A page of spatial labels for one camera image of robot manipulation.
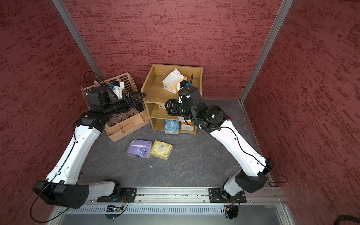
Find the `orange white tissue box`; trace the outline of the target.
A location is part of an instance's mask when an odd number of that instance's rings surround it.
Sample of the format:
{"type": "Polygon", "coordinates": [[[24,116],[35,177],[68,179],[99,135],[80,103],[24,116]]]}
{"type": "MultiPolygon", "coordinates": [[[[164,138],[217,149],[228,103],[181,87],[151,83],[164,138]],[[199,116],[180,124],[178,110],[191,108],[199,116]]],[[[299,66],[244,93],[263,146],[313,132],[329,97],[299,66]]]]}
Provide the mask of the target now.
{"type": "Polygon", "coordinates": [[[187,81],[188,78],[185,77],[178,69],[174,69],[163,81],[163,88],[173,94],[178,93],[180,88],[180,83],[182,81],[187,81]]]}

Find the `yellow green tissue pack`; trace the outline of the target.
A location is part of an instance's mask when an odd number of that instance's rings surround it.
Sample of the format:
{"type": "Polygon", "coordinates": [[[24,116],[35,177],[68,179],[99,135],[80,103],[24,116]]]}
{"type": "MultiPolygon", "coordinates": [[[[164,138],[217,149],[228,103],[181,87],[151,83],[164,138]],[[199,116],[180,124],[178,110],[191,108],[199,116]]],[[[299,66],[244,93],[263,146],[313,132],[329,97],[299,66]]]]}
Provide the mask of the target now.
{"type": "Polygon", "coordinates": [[[173,145],[156,140],[150,150],[150,154],[157,158],[168,161],[173,145]]]}

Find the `purple tissue pack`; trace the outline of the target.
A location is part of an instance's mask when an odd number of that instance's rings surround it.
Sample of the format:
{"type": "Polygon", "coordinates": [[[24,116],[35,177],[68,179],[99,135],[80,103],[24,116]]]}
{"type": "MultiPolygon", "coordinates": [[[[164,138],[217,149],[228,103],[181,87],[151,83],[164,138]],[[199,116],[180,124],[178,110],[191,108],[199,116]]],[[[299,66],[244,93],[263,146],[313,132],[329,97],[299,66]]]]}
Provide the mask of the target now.
{"type": "Polygon", "coordinates": [[[152,148],[151,141],[133,140],[127,149],[127,155],[137,158],[149,158],[150,150],[152,148]]]}

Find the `small beige tissue box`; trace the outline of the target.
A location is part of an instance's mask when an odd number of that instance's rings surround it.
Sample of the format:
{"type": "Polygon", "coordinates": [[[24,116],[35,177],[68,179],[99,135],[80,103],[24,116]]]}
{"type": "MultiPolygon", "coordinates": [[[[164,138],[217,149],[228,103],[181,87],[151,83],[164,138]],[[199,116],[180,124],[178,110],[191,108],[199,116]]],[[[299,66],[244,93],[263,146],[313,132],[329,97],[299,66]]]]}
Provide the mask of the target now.
{"type": "Polygon", "coordinates": [[[158,107],[161,108],[161,109],[165,109],[165,104],[160,103],[160,104],[158,104],[158,107]]]}

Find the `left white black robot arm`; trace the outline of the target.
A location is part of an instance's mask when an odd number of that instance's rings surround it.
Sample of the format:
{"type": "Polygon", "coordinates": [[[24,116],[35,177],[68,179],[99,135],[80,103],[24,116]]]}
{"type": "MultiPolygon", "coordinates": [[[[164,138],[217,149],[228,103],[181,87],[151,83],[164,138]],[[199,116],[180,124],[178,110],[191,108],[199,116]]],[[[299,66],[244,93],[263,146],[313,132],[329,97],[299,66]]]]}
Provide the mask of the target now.
{"type": "Polygon", "coordinates": [[[73,136],[61,159],[44,181],[37,181],[33,191],[45,203],[78,209],[84,203],[98,198],[114,202],[122,199],[118,181],[106,180],[89,185],[79,185],[83,164],[95,141],[111,116],[130,111],[145,98],[141,92],[131,91],[121,96],[110,86],[91,88],[87,92],[90,108],[75,123],[73,136]]]}

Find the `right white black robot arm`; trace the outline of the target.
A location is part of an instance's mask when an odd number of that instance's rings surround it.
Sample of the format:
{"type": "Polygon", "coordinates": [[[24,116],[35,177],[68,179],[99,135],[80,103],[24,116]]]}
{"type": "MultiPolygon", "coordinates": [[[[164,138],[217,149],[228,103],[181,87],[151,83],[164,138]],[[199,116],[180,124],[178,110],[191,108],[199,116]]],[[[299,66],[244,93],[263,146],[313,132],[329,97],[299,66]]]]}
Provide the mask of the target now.
{"type": "Polygon", "coordinates": [[[166,113],[191,121],[217,139],[240,164],[240,171],[226,180],[220,189],[229,202],[242,191],[254,193],[266,183],[266,174],[273,170],[274,161],[264,158],[236,130],[230,117],[217,105],[207,106],[198,88],[188,85],[178,91],[178,99],[165,102],[166,113]]]}

